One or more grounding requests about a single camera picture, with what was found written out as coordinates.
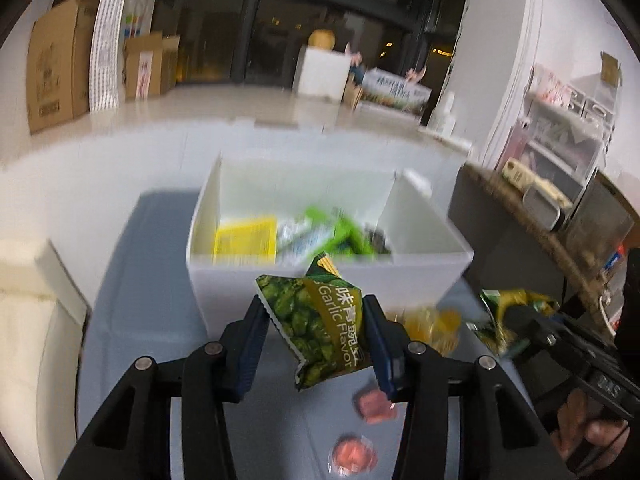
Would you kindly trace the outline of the right hand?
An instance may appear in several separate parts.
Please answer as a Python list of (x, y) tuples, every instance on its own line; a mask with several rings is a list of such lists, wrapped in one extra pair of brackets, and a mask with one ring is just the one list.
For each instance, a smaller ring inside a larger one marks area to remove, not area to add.
[(588, 469), (603, 469), (612, 465), (623, 451), (630, 430), (624, 420), (589, 420), (587, 415), (588, 396), (582, 390), (574, 389), (558, 409), (559, 428), (550, 434), (550, 438), (563, 460), (568, 460), (582, 441), (589, 442), (602, 455)]

